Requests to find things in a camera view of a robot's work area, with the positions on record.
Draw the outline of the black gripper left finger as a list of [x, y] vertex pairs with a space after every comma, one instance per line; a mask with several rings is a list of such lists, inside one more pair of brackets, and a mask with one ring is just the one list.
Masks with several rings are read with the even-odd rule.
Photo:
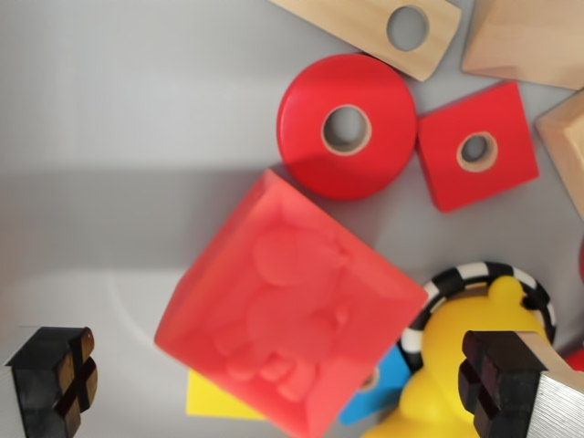
[[26, 328], [1, 355], [1, 435], [73, 437], [94, 402], [90, 328]]

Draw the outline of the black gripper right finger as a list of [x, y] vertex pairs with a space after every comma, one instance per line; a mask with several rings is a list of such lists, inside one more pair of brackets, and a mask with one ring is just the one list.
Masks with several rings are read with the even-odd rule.
[[581, 437], [583, 373], [531, 331], [464, 334], [458, 391], [481, 437]]

